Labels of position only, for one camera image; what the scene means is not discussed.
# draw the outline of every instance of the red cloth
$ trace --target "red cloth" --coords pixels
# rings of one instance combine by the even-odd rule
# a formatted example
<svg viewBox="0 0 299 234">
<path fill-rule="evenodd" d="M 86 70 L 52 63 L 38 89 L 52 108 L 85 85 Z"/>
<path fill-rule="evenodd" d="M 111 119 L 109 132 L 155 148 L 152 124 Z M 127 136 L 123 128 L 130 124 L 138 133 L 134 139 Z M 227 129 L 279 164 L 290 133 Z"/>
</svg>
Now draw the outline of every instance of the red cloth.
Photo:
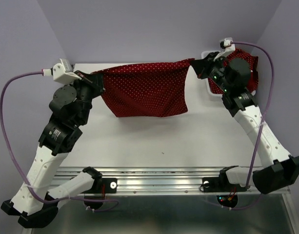
<svg viewBox="0 0 299 234">
<path fill-rule="evenodd" d="M 102 98 L 117 117 L 168 117 L 185 113 L 184 88 L 190 60 L 131 64 L 98 71 L 104 74 Z"/>
<path fill-rule="evenodd" d="M 250 92 L 253 92 L 258 88 L 259 83 L 259 76 L 257 72 L 257 65 L 258 65 L 258 57 L 257 56 L 251 56 L 249 53 L 241 50 L 236 49 L 233 53 L 231 53 L 229 56 L 227 56 L 228 61 L 231 61 L 235 58 L 241 58 L 246 60 L 250 65 L 251 72 L 251 78 L 247 84 L 247 88 Z M 211 92 L 213 94 L 223 94 L 223 91 L 211 80 L 208 79 L 209 86 L 211 89 Z"/>
</svg>

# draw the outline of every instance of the white wall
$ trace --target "white wall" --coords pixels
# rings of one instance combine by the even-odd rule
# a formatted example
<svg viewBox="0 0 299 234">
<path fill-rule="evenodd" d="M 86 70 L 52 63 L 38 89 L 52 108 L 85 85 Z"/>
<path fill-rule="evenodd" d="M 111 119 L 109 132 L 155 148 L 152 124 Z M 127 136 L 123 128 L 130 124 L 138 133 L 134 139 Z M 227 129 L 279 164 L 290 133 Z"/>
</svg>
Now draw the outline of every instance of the white wall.
<svg viewBox="0 0 299 234">
<path fill-rule="evenodd" d="M 280 0 L 38 0 L 74 62 L 199 58 L 233 36 L 256 42 Z"/>
<path fill-rule="evenodd" d="M 51 67 L 57 58 L 64 56 L 36 0 L 0 0 L 0 93 L 11 77 Z M 48 103 L 55 89 L 51 78 L 34 76 L 15 81 L 6 92 L 6 130 L 26 172 L 50 117 Z M 0 206 L 14 196 L 21 183 L 0 128 Z M 0 209 L 0 234 L 20 233 L 17 219 Z"/>
<path fill-rule="evenodd" d="M 283 0 L 258 41 L 267 49 L 275 66 L 275 87 L 266 120 L 281 143 L 299 156 L 299 0 Z M 265 106 L 269 84 L 269 62 L 259 55 L 259 103 Z M 299 214 L 299 178 L 291 186 Z"/>
</svg>

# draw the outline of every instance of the pink cable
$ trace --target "pink cable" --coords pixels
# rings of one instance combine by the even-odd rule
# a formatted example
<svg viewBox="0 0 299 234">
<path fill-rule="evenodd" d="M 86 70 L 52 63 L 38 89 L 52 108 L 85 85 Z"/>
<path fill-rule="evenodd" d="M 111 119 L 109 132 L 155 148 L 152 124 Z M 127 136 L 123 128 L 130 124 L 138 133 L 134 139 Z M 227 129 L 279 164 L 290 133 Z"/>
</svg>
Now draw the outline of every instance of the pink cable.
<svg viewBox="0 0 299 234">
<path fill-rule="evenodd" d="M 6 134 L 6 130 L 5 130 L 5 126 L 4 126 L 4 118 L 3 118 L 3 101 L 4 101 L 4 96 L 5 96 L 5 92 L 6 92 L 6 89 L 7 87 L 9 86 L 9 84 L 19 78 L 22 78 L 22 77 L 27 77 L 27 76 L 33 76 L 33 75 L 43 75 L 43 72 L 31 72 L 31 73 L 25 73 L 25 74 L 22 74 L 22 75 L 19 75 L 19 76 L 15 76 L 13 78 L 11 78 L 9 81 L 7 81 L 7 83 L 4 85 L 3 87 L 3 90 L 2 90 L 2 93 L 1 93 L 1 96 L 0 96 L 0 124 L 1 124 L 1 128 L 2 128 L 2 132 L 3 132 L 3 137 L 5 139 L 5 143 L 6 143 L 6 146 L 7 146 L 7 149 L 8 149 L 8 153 L 17 169 L 17 171 L 19 172 L 22 180 L 24 181 L 25 184 L 31 186 L 27 176 L 25 175 L 25 173 L 22 171 L 20 165 L 18 164 L 17 160 L 15 159 L 15 156 L 13 154 L 13 151 L 12 151 L 12 148 L 11 148 L 11 145 L 10 145 L 10 142 L 8 140 L 8 137 L 7 137 L 7 134 Z M 115 199 L 108 199 L 108 200 L 91 200 L 91 199 L 85 199 L 85 198 L 82 198 L 82 197 L 79 197 L 79 196 L 75 196 L 75 197 L 61 197 L 61 198 L 58 198 L 58 199 L 55 199 L 55 200 L 51 200 L 51 201 L 46 201 L 44 199 L 42 199 L 41 197 L 39 197 L 32 188 L 30 187 L 27 187 L 29 192 L 31 193 L 31 195 L 36 199 L 38 200 L 39 202 L 42 202 L 42 203 L 45 203 L 45 204 L 53 204 L 53 203 L 57 203 L 59 201 L 62 201 L 62 200 L 67 200 L 67 199 L 70 199 L 70 200 L 77 200 L 77 201 L 86 201 L 86 202 L 115 202 L 115 205 L 110 207 L 110 208 L 107 208 L 107 209 L 104 209 L 104 210 L 97 210 L 97 212 L 102 212 L 102 211 L 108 211 L 108 210 L 111 210 L 113 208 L 115 208 L 118 204 L 119 204 L 119 201 L 118 200 L 115 200 Z"/>
<path fill-rule="evenodd" d="M 262 113 L 261 123 L 263 123 L 264 120 L 265 120 L 266 113 L 267 113 L 267 111 L 270 107 L 271 98 L 272 98 L 272 94 L 273 94 L 273 88 L 274 88 L 274 65 L 273 65 L 273 61 L 271 59 L 270 54 L 258 45 L 255 45 L 255 44 L 252 44 L 252 43 L 247 43 L 247 42 L 242 42 L 242 41 L 233 41 L 232 44 L 250 45 L 250 46 L 256 47 L 256 48 L 262 50 L 266 54 L 268 60 L 270 61 L 270 65 L 271 65 L 271 85 L 270 85 L 270 91 L 269 91 L 266 107 L 264 109 L 264 112 Z M 263 124 L 260 124 L 258 137 L 257 137 L 256 143 L 255 143 L 255 147 L 254 147 L 254 150 L 253 150 L 251 163 L 250 163 L 250 167 L 249 167 L 249 173 L 248 173 L 248 177 L 247 177 L 246 188 L 249 187 L 249 181 L 250 181 L 251 173 L 252 173 L 252 170 L 253 170 L 253 165 L 255 163 L 259 143 L 260 143 L 260 140 L 261 140 L 262 129 L 263 129 Z"/>
</svg>

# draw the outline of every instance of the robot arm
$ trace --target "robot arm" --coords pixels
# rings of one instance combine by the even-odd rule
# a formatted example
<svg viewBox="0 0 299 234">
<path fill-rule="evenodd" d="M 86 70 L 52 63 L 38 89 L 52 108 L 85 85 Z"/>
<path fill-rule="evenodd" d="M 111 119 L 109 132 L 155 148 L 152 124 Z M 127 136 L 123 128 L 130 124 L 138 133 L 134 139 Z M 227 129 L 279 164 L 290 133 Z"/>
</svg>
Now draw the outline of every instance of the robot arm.
<svg viewBox="0 0 299 234">
<path fill-rule="evenodd" d="M 246 88 L 251 76 L 249 64 L 240 58 L 226 66 L 224 56 L 235 50 L 232 39 L 221 42 L 225 51 L 210 53 L 206 58 L 191 62 L 198 78 L 211 79 L 223 91 L 222 101 L 231 116 L 241 125 L 253 144 L 256 143 L 262 115 L 254 96 Z M 249 185 L 262 194 L 292 185 L 299 175 L 299 156 L 293 157 L 278 141 L 269 126 L 263 122 L 258 154 L 263 168 L 251 173 Z M 246 191 L 249 168 L 231 166 L 220 171 L 218 177 L 203 178 L 203 192 Z"/>
<path fill-rule="evenodd" d="M 54 199 L 91 190 L 100 185 L 102 177 L 95 169 L 85 168 L 77 177 L 49 190 L 57 169 L 82 134 L 79 126 L 88 121 L 92 99 L 100 96 L 104 88 L 102 74 L 73 73 L 64 59 L 52 69 L 43 70 L 43 74 L 53 75 L 54 81 L 65 86 L 55 91 L 49 104 L 53 114 L 39 138 L 36 157 L 27 174 L 29 184 L 23 183 L 17 194 L 1 206 L 8 215 L 19 216 L 19 224 L 25 228 L 47 226 L 68 201 Z M 45 202 L 36 199 L 31 189 Z"/>
</svg>

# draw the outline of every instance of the shiny metal surface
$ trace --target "shiny metal surface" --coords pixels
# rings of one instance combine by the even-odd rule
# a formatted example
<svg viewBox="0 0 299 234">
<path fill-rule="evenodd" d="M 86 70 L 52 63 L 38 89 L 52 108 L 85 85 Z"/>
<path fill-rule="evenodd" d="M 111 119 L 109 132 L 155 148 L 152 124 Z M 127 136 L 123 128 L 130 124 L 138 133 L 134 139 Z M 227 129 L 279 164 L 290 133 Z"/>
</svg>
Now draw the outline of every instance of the shiny metal surface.
<svg viewBox="0 0 299 234">
<path fill-rule="evenodd" d="M 52 187 L 59 186 L 82 171 L 81 167 L 59 168 L 52 181 Z M 118 179 L 117 193 L 112 196 L 138 195 L 208 195 L 199 190 L 202 178 L 217 176 L 219 167 L 177 167 L 177 168 L 95 168 L 103 177 Z M 254 187 L 247 194 L 259 194 Z M 289 193 L 288 188 L 275 191 Z"/>
<path fill-rule="evenodd" d="M 44 229 L 31 234 L 293 234 L 282 195 L 266 195 L 244 211 L 228 211 L 204 202 L 214 196 L 120 197 L 110 212 L 86 211 L 70 202 Z M 239 207 L 257 195 L 240 195 Z"/>
</svg>

